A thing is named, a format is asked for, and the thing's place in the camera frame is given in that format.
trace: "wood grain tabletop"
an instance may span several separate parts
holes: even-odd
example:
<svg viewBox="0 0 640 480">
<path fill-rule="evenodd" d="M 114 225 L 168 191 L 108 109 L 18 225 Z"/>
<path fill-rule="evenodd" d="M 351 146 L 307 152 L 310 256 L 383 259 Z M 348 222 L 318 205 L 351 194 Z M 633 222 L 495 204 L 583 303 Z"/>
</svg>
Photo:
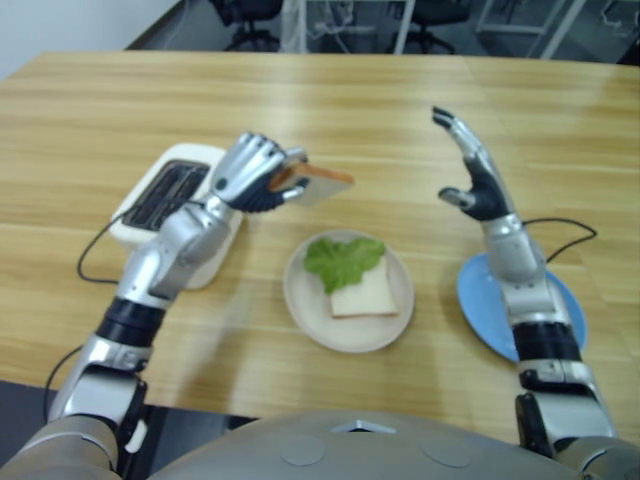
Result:
<svg viewBox="0 0 640 480">
<path fill-rule="evenodd" d="M 456 274 L 483 243 L 480 227 L 436 196 L 469 182 L 431 122 L 440 105 L 489 147 L 523 218 L 567 216 L 599 230 L 550 268 L 580 299 L 584 358 L 621 436 L 638 442 L 639 81 L 632 67 L 495 58 L 40 56 L 0 83 L 0 379 L 43 385 L 97 327 L 114 288 L 83 283 L 75 262 L 164 150 L 228 147 L 251 130 L 307 147 L 314 164 L 357 185 L 245 221 L 214 282 L 168 313 L 143 374 L 147 400 L 248 416 L 390 410 L 517 442 L 514 365 L 474 335 L 456 300 Z M 330 351 L 287 311 L 289 256 L 333 228 L 378 236 L 412 275 L 415 314 L 388 348 Z M 582 234 L 531 231 L 547 252 Z M 124 260 L 105 238 L 86 269 L 118 278 Z"/>
</svg>

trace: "white wall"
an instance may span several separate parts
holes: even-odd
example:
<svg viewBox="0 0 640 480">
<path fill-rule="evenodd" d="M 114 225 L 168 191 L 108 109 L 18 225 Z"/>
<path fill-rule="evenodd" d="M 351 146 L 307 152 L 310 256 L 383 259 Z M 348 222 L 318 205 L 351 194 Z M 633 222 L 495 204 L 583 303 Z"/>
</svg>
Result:
<svg viewBox="0 0 640 480">
<path fill-rule="evenodd" d="M 0 0 L 0 79 L 44 51 L 122 50 L 179 0 Z"/>
</svg>

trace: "green lettuce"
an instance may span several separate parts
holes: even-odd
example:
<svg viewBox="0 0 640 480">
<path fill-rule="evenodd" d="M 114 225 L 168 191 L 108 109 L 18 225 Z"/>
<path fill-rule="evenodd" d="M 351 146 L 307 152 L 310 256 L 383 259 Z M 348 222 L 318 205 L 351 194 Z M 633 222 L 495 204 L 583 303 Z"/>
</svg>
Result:
<svg viewBox="0 0 640 480">
<path fill-rule="evenodd" d="M 329 295 L 347 285 L 360 283 L 362 274 L 378 264 L 384 248 L 384 243 L 370 238 L 344 243 L 325 237 L 309 245 L 304 268 L 322 279 L 324 291 Z"/>
</svg>

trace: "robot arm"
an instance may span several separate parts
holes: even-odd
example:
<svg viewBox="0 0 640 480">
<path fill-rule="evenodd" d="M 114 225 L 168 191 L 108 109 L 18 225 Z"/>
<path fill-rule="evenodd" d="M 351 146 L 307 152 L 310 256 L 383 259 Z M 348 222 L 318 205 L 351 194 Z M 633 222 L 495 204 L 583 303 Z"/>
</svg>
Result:
<svg viewBox="0 0 640 480">
<path fill-rule="evenodd" d="M 434 108 L 433 120 L 458 144 L 472 188 L 439 197 L 481 223 L 489 265 L 499 282 L 528 390 L 516 399 L 522 446 L 557 457 L 572 441 L 615 437 L 593 376 L 580 357 L 562 295 L 545 257 L 522 224 L 488 151 L 459 118 Z"/>
<path fill-rule="evenodd" d="M 146 392 L 138 374 L 151 357 L 165 312 L 193 273 L 222 246 L 233 210 L 266 212 L 304 193 L 306 180 L 283 191 L 268 188 L 274 174 L 297 161 L 307 161 L 304 149 L 285 151 L 251 133 L 238 139 L 216 168 L 211 191 L 169 216 L 158 235 L 132 254 L 102 323 L 56 395 L 50 423 L 25 445 L 4 475 L 12 468 L 24 473 L 21 461 L 54 455 L 65 465 L 61 478 L 73 478 L 70 472 L 78 466 L 78 478 L 94 471 L 111 478 L 104 467 L 115 466 L 116 445 L 126 444 L 137 424 Z M 78 465 L 56 453 L 60 448 L 74 449 Z"/>
</svg>

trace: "power cord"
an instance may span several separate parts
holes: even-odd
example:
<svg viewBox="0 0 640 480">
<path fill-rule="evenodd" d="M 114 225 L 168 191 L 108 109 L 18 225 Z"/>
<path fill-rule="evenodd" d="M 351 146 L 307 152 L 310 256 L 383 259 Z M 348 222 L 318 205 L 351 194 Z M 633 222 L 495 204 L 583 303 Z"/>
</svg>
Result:
<svg viewBox="0 0 640 480">
<path fill-rule="evenodd" d="M 109 285 L 117 285 L 118 284 L 118 280 L 113 280 L 110 278 L 94 278 L 94 277 L 89 277 L 87 275 L 85 275 L 84 270 L 83 270 L 83 263 L 84 263 L 84 259 L 86 258 L 86 256 L 89 254 L 89 252 L 91 251 L 91 249 L 94 247 L 94 245 L 96 243 L 98 243 L 98 241 L 102 238 L 102 236 L 119 220 L 122 219 L 122 217 L 124 217 L 125 215 L 127 215 L 128 213 L 132 212 L 133 210 L 135 210 L 137 208 L 137 206 L 133 206 L 131 207 L 129 210 L 125 210 L 124 212 L 120 213 L 119 215 L 116 215 L 115 217 L 113 217 L 113 219 L 107 223 L 104 227 L 102 227 L 102 230 L 100 230 L 95 237 L 93 237 L 93 240 L 91 240 L 88 245 L 84 248 L 84 250 L 82 251 L 82 253 L 80 254 L 80 257 L 78 258 L 78 263 L 76 264 L 76 273 L 78 274 L 78 276 L 84 280 L 85 282 L 91 282 L 91 283 L 106 283 Z"/>
<path fill-rule="evenodd" d="M 598 231 L 587 225 L 586 223 L 579 222 L 578 220 L 573 220 L 571 218 L 564 217 L 544 217 L 544 218 L 533 218 L 531 220 L 527 220 L 522 222 L 523 225 L 532 225 L 535 223 L 546 223 L 546 222 L 558 222 L 558 223 L 568 223 L 571 225 L 576 225 L 580 228 L 583 228 L 589 232 L 588 235 L 584 237 L 577 238 L 576 240 L 572 240 L 571 242 L 566 243 L 562 247 L 558 248 L 554 251 L 549 257 L 547 257 L 547 263 L 551 263 L 558 255 L 567 250 L 568 248 L 573 247 L 574 245 L 578 245 L 579 243 L 586 242 L 588 240 L 592 240 L 598 236 Z"/>
<path fill-rule="evenodd" d="M 44 397 L 42 399 L 42 416 L 44 418 L 45 425 L 49 422 L 48 410 L 49 410 L 49 393 L 51 392 L 51 383 L 53 382 L 53 379 L 55 378 L 56 373 L 58 373 L 58 370 L 60 370 L 60 367 L 62 367 L 62 365 L 64 365 L 67 360 L 73 357 L 80 350 L 82 350 L 82 345 L 74 348 L 69 353 L 67 353 L 64 357 L 62 357 L 60 361 L 56 364 L 56 366 L 53 367 L 53 370 L 51 370 L 51 373 L 49 374 L 49 378 L 47 378 L 47 383 L 45 383 L 44 385 Z"/>
</svg>

